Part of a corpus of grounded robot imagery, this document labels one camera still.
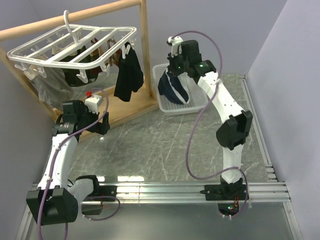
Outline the navy blue white-trimmed underwear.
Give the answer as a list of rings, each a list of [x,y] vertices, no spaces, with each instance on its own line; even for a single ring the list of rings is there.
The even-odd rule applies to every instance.
[[[159,94],[165,96],[173,104],[187,105],[190,102],[188,88],[181,83],[177,76],[169,71],[168,67],[160,77],[157,88]]]

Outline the white plastic clip hanger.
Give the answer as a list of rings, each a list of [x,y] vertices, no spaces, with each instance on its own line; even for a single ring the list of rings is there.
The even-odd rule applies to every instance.
[[[133,26],[101,27],[83,24],[71,24],[68,14],[63,13],[64,24],[56,27],[12,50],[7,52],[9,60],[20,63],[15,67],[23,72],[35,71],[43,78],[47,77],[45,68],[58,68],[78,70],[77,79],[87,84],[89,82],[87,70],[99,67],[106,75],[110,73],[107,60],[117,51],[122,51],[122,57],[130,47],[125,44],[133,39],[137,28]],[[97,60],[83,62],[90,53],[102,47],[116,34],[122,33],[121,39],[107,49]],[[98,42],[91,45],[91,40],[96,38]]]

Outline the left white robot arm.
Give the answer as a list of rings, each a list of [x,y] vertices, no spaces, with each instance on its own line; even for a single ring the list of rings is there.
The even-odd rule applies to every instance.
[[[86,198],[96,201],[101,195],[96,175],[79,176],[72,186],[68,186],[68,176],[82,131],[105,135],[110,129],[109,113],[99,112],[103,101],[95,94],[85,101],[69,100],[62,104],[62,114],[52,128],[45,172],[37,188],[26,196],[32,216],[41,226],[74,222],[80,203]]]

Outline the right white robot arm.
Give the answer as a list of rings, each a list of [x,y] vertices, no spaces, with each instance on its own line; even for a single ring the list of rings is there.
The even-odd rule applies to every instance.
[[[223,154],[223,170],[218,173],[220,184],[216,188],[207,188],[205,194],[216,200],[247,201],[248,180],[241,165],[243,147],[252,126],[252,112],[244,110],[234,100],[212,62],[202,59],[196,40],[184,41],[179,36],[172,36],[167,43],[171,46],[167,57],[169,71],[175,76],[187,73],[206,93],[221,120],[216,131]]]

